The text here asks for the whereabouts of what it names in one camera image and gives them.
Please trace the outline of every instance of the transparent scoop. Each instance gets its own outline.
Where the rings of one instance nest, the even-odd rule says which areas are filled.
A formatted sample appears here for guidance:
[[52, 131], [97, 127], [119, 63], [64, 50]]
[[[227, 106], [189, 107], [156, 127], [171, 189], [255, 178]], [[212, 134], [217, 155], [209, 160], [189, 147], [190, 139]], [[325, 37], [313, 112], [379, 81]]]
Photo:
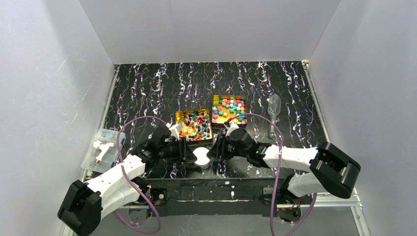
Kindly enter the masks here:
[[[274, 94], [268, 99], [268, 102], [269, 102], [269, 104], [268, 104], [268, 113], [271, 115], [272, 123], [275, 123], [276, 122], [276, 116], [281, 111], [281, 98], [278, 95]], [[275, 130], [274, 130], [273, 126], [269, 125], [268, 137], [270, 139], [275, 138], [274, 133], [275, 133]]]

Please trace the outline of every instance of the transparent plastic box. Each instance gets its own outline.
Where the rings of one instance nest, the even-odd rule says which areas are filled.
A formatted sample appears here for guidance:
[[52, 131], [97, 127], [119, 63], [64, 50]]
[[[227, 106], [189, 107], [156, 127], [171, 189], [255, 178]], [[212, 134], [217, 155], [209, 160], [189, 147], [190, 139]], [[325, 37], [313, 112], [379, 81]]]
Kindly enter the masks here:
[[[99, 129], [95, 135], [94, 141], [99, 140], [103, 144], [115, 143], [115, 147], [108, 150], [107, 153], [103, 156], [103, 159], [99, 163], [96, 163], [95, 158], [100, 154], [101, 151], [94, 149], [91, 144], [91, 147], [89, 148], [89, 154], [84, 158], [84, 161], [81, 164], [81, 168], [104, 173], [115, 166], [118, 163], [118, 152], [116, 148], [116, 137], [118, 132], [119, 131], [117, 129]], [[125, 139], [125, 133], [121, 133], [119, 140], [120, 148], [123, 146]]]

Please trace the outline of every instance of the marble tabletop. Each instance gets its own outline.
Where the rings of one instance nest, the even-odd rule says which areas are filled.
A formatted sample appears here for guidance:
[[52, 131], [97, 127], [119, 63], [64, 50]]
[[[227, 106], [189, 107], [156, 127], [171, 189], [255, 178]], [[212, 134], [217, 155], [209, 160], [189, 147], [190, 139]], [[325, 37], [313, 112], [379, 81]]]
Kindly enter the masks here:
[[[210, 108], [214, 94], [245, 95], [249, 112], [270, 118], [267, 98], [274, 93], [282, 100], [276, 124], [284, 135], [284, 146], [311, 148], [326, 141], [300, 61], [121, 65], [104, 128], [120, 128], [127, 121], [144, 115], [173, 123], [176, 111]], [[147, 119], [128, 126], [125, 148], [135, 147], [159, 125]], [[256, 141], [276, 143], [280, 140], [280, 137], [268, 139], [268, 124], [259, 118], [250, 118], [246, 130]], [[293, 172], [282, 169], [280, 177]], [[183, 164], [167, 165], [161, 160], [143, 177], [272, 178], [275, 173], [276, 168], [256, 168], [243, 158], [222, 161], [204, 172]]]

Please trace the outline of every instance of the white wall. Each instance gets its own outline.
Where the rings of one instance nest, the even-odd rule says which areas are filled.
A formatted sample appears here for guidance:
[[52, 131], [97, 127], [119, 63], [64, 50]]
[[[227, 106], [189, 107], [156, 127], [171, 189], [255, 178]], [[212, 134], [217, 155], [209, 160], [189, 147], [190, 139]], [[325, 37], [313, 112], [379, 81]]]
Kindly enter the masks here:
[[340, 0], [80, 0], [112, 62], [303, 60]]
[[342, 0], [311, 58], [332, 142], [362, 165], [372, 235], [417, 232], [417, 2]]
[[0, 235], [57, 236], [114, 68], [77, 0], [0, 6]]

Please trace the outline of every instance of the box of colorful stars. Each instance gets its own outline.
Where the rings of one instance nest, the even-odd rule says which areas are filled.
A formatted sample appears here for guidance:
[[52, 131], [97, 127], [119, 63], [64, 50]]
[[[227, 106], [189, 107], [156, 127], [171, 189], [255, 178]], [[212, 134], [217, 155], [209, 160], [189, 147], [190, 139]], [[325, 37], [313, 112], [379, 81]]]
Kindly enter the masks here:
[[[224, 122], [229, 119], [246, 113], [247, 103], [245, 96], [234, 95], [214, 95], [211, 108], [211, 125], [213, 128], [224, 128]], [[247, 118], [241, 116], [231, 120], [244, 128], [247, 124]]]
[[212, 142], [213, 134], [208, 109], [179, 111], [175, 113], [175, 118], [176, 123], [182, 125], [179, 136], [186, 138], [189, 145]]

